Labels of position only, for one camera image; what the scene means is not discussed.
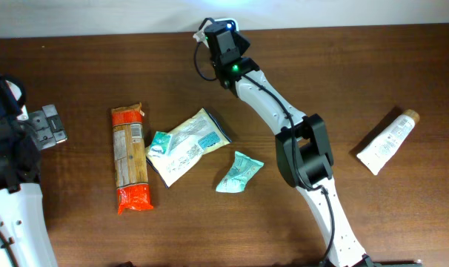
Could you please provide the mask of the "cream wet wipes pack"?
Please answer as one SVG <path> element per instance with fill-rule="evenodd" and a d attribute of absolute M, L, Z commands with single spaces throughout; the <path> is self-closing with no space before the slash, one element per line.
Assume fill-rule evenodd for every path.
<path fill-rule="evenodd" d="M 146 147 L 147 162 L 166 187 L 187 173 L 202 156 L 231 143 L 216 118 L 204 108 L 167 133 L 173 135 L 169 156 L 150 157 L 150 145 Z"/>

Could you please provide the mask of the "teal wipes pouch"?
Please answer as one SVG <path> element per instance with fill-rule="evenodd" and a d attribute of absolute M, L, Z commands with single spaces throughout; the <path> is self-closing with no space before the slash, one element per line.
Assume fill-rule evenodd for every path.
<path fill-rule="evenodd" d="M 263 166 L 263 162 L 236 151 L 234 162 L 230 170 L 216 186 L 216 192 L 229 194 L 243 192 L 246 184 Z"/>

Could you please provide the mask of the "orange spaghetti package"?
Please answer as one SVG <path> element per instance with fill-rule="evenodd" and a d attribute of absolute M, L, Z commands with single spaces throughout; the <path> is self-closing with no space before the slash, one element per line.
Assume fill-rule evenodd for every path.
<path fill-rule="evenodd" d="M 111 110 L 118 213 L 152 210 L 142 104 Z"/>

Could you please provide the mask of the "white lotion tube gold cap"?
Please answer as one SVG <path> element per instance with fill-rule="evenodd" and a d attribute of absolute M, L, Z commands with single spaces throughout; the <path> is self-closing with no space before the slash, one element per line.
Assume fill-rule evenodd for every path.
<path fill-rule="evenodd" d="M 356 157 L 377 175 L 395 155 L 402 143 L 420 121 L 420 115 L 407 109 L 379 133 Z"/>

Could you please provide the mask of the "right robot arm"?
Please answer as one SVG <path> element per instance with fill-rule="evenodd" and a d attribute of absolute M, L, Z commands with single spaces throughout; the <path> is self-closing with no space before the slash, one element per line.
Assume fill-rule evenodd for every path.
<path fill-rule="evenodd" d="M 215 79 L 251 106 L 273 132 L 279 172 L 304 197 L 325 241 L 321 266 L 373 266 L 339 201 L 324 120 L 292 106 L 244 55 L 250 42 L 235 20 L 206 18 L 194 37 L 208 47 Z"/>

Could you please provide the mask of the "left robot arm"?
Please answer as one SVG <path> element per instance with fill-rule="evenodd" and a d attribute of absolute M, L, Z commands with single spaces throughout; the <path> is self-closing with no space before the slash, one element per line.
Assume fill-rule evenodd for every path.
<path fill-rule="evenodd" d="M 0 73 L 0 266 L 56 266 L 41 192 L 41 153 L 67 140 L 54 105 L 28 112 L 23 84 Z"/>

